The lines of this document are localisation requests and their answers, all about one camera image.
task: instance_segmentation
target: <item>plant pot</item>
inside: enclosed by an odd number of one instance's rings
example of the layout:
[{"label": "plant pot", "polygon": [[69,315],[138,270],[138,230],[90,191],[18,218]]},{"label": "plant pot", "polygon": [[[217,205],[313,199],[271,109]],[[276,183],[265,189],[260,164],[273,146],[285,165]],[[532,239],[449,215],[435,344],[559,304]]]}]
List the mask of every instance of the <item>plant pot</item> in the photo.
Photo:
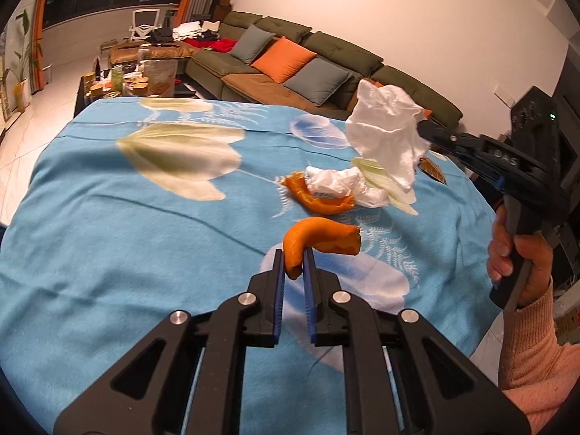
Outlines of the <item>plant pot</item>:
[{"label": "plant pot", "polygon": [[26,107],[30,104],[30,97],[28,96],[28,80],[25,79],[14,86],[14,98],[16,99],[18,111],[21,113],[26,111]]}]

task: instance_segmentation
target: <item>sofa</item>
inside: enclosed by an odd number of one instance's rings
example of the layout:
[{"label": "sofa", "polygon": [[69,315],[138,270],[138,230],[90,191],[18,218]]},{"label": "sofa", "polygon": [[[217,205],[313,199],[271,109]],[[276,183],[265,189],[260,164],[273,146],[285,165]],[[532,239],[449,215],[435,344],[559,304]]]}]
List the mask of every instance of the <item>sofa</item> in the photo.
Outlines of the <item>sofa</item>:
[{"label": "sofa", "polygon": [[312,33],[312,28],[308,26],[259,14],[232,11],[222,21],[219,34],[222,38],[239,40],[250,25],[300,44],[316,53],[317,57],[342,67],[350,76],[326,102],[317,107],[229,53],[198,51],[187,62],[186,74],[218,100],[284,105],[346,120],[356,104],[359,81],[366,78],[382,85],[400,86],[418,105],[432,111],[431,119],[449,129],[456,129],[463,116],[451,101],[427,85],[383,64],[382,57],[324,32]]}]

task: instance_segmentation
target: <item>metal bolt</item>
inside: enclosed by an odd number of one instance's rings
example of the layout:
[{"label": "metal bolt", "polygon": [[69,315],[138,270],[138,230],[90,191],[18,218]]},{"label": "metal bolt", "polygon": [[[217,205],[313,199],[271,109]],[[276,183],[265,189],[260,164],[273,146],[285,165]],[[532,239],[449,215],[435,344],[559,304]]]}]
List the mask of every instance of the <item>metal bolt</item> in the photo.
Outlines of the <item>metal bolt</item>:
[{"label": "metal bolt", "polygon": [[256,302],[256,295],[252,293],[242,293],[238,296],[238,302],[242,306],[250,306]]},{"label": "metal bolt", "polygon": [[419,320],[419,313],[413,309],[405,309],[403,312],[401,312],[401,319],[403,319],[405,322],[413,324]]},{"label": "metal bolt", "polygon": [[350,301],[350,295],[346,291],[337,291],[332,295],[334,302],[344,304]]},{"label": "metal bolt", "polygon": [[182,323],[187,321],[187,319],[188,319],[188,316],[187,316],[187,312],[185,312],[185,311],[174,311],[169,316],[169,321],[175,325],[181,325]]}]

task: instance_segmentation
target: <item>potted plant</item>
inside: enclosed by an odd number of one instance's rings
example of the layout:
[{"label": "potted plant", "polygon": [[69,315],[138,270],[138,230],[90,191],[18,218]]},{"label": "potted plant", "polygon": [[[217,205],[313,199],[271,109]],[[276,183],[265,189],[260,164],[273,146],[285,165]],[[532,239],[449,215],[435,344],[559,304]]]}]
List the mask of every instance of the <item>potted plant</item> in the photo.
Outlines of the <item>potted plant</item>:
[{"label": "potted plant", "polygon": [[32,64],[38,70],[40,70],[38,59],[33,56],[33,48],[38,49],[40,55],[42,55],[42,47],[38,43],[40,39],[30,41],[27,46],[25,46],[26,36],[30,30],[30,20],[28,19],[28,12],[23,10],[17,17],[17,20],[22,20],[22,29],[24,30],[24,35],[22,36],[22,51],[14,51],[16,57],[18,57],[18,67],[16,70],[9,68],[15,77],[18,79],[18,84],[14,87],[14,98],[16,98],[16,104],[18,106],[18,111],[23,113],[30,102],[27,101],[27,83],[28,80],[25,78],[26,68]]}]

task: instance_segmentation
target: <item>curved orange peel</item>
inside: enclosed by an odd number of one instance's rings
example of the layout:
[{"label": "curved orange peel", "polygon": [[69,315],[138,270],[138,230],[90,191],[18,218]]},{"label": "curved orange peel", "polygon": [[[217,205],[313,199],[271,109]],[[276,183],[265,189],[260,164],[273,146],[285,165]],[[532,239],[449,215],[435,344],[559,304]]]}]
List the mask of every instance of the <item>curved orange peel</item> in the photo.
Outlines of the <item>curved orange peel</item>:
[{"label": "curved orange peel", "polygon": [[312,195],[306,186],[304,173],[301,171],[295,171],[288,175],[282,180],[282,184],[292,192],[302,206],[316,214],[331,216],[355,208],[354,195],[344,198],[321,198]]},{"label": "curved orange peel", "polygon": [[304,248],[312,247],[323,253],[358,255],[361,233],[356,225],[334,222],[325,217],[308,217],[294,224],[282,242],[284,266],[290,279],[302,273]]}]

